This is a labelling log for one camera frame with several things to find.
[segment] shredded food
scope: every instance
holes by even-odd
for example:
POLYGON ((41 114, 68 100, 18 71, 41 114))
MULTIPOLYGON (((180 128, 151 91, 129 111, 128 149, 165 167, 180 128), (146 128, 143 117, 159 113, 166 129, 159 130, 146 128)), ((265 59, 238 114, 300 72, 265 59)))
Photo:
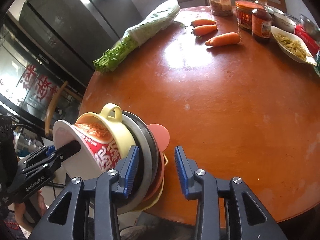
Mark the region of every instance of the shredded food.
POLYGON ((279 41, 288 51, 301 58, 302 60, 306 60, 307 57, 311 57, 311 55, 309 55, 301 46, 300 41, 293 41, 281 34, 277 34, 275 36, 277 41, 279 41))

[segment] triangular cutout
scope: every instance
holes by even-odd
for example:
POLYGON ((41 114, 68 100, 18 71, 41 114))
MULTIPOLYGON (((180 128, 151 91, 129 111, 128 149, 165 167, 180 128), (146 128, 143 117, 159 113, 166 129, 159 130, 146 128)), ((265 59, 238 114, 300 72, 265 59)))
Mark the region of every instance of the triangular cutout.
POLYGON ((242 193, 242 199, 244 202, 245 213, 247 215, 248 224, 254 226, 266 222, 267 218, 262 213, 261 209, 257 206, 254 200, 248 193, 242 193))
POLYGON ((51 215, 48 218, 50 223, 55 223, 59 225, 65 225, 67 222, 68 211, 70 206, 72 193, 68 192, 60 200, 59 204, 52 211, 51 215))

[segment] plate of food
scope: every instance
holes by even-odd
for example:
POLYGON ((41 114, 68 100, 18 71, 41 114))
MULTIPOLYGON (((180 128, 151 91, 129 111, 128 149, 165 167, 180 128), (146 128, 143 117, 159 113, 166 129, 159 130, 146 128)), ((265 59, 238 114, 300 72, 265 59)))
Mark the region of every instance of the plate of food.
POLYGON ((299 63, 316 66, 317 63, 301 38, 292 33, 271 26, 271 33, 280 49, 290 58, 299 63))

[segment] red package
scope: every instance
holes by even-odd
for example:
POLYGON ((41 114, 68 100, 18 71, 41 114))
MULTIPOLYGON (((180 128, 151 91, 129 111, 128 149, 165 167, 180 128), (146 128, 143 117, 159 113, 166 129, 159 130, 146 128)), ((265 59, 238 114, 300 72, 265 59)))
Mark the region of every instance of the red package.
POLYGON ((318 45, 318 43, 306 33, 306 31, 303 29, 303 27, 300 24, 295 27, 294 34, 300 37, 304 41, 310 53, 314 57, 317 54, 318 50, 320 49, 320 46, 318 45))

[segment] black cable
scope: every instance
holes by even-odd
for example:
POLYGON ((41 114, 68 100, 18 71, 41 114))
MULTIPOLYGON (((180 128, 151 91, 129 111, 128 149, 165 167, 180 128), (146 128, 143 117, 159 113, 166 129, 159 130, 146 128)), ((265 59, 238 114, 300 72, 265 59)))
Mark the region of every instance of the black cable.
POLYGON ((53 183, 53 180, 51 181, 51 183, 52 183, 52 188, 53 188, 53 195, 54 195, 54 199, 56 199, 56 190, 55 190, 55 188, 54 188, 54 183, 53 183))
POLYGON ((23 123, 17 123, 17 124, 13 124, 13 125, 12 125, 12 130, 15 130, 18 126, 26 127, 26 128, 28 128, 29 130, 31 130, 31 132, 34 132, 34 133, 37 135, 37 138, 36 138, 36 139, 39 139, 39 141, 42 143, 42 146, 44 146, 44 143, 43 143, 43 140, 42 140, 41 136, 38 135, 38 134, 36 133, 36 131, 35 131, 31 126, 29 126, 29 125, 27 125, 27 124, 23 124, 23 123))

